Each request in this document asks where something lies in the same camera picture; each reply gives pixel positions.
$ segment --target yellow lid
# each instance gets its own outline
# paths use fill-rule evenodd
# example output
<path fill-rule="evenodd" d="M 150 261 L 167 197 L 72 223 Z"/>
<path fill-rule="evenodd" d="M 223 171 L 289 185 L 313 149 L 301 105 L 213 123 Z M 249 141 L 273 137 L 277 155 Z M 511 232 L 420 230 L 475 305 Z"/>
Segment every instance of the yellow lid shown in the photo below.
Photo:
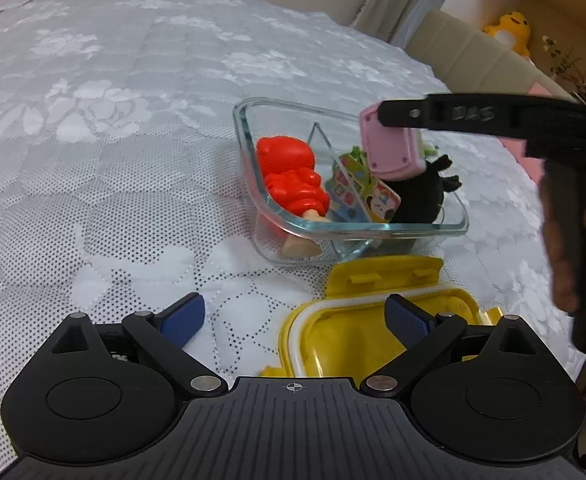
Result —
<path fill-rule="evenodd" d="M 381 256 L 338 264 L 326 299 L 294 310 L 279 334 L 282 368 L 268 377 L 353 377 L 358 384 L 405 350 L 389 332 L 384 303 L 401 292 L 430 314 L 449 311 L 470 324 L 494 324 L 499 309 L 480 311 L 460 288 L 438 285 L 442 260 L 428 256 Z"/>

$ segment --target red toy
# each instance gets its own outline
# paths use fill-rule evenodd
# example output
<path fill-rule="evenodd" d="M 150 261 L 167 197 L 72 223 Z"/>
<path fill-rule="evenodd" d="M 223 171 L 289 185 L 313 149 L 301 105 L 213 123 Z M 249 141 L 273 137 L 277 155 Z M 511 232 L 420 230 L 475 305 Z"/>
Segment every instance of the red toy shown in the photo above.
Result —
<path fill-rule="evenodd" d="M 330 197 L 321 188 L 315 155 L 307 143 L 294 137 L 265 137 L 257 142 L 257 160 L 275 202 L 297 216 L 313 210 L 326 216 Z"/>

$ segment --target silver bolt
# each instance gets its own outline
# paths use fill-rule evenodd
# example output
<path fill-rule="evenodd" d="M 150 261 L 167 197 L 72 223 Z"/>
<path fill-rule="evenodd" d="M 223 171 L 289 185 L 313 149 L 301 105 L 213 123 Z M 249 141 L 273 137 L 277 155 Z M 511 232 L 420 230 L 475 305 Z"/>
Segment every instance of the silver bolt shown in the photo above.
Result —
<path fill-rule="evenodd" d="M 388 375 L 374 375 L 367 379 L 367 386 L 378 392 L 389 392 L 397 387 L 397 381 Z"/>
<path fill-rule="evenodd" d="M 199 392 L 212 392 L 222 386 L 222 381 L 212 375 L 201 375 L 191 381 L 191 387 Z"/>

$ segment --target dotted fabric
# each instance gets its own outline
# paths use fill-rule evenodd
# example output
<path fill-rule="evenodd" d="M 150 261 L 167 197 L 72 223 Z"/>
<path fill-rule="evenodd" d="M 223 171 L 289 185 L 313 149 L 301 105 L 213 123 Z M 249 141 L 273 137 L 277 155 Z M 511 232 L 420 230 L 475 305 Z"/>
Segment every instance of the dotted fabric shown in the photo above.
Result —
<path fill-rule="evenodd" d="M 446 91 L 397 48 L 252 0 L 33 0 L 0 12 L 0 402 L 71 312 L 116 322 L 193 290 L 187 350 L 229 381 L 278 365 L 278 331 L 327 267 L 277 268 L 250 241 L 231 120 L 268 96 L 357 114 Z M 278 124 L 285 133 L 287 122 Z M 358 142 L 344 132 L 339 146 Z M 428 254 L 484 307 L 525 317 L 573 375 L 548 299 L 535 187 L 481 136 L 432 134 L 464 182 L 467 236 Z M 0 470 L 13 458 L 0 421 Z"/>

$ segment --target black plush toy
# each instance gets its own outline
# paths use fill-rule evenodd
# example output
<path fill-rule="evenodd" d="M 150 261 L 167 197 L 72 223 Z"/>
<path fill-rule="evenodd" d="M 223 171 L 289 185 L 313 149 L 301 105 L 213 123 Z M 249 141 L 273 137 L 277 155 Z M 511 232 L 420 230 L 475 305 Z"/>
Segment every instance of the black plush toy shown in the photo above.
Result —
<path fill-rule="evenodd" d="M 399 182 L 385 182 L 393 189 L 402 203 L 393 215 L 391 223 L 432 224 L 444 203 L 444 193 L 456 191 L 462 186 L 459 177 L 440 176 L 439 172 L 451 167 L 453 161 L 442 155 L 435 162 L 427 162 L 424 173 Z"/>

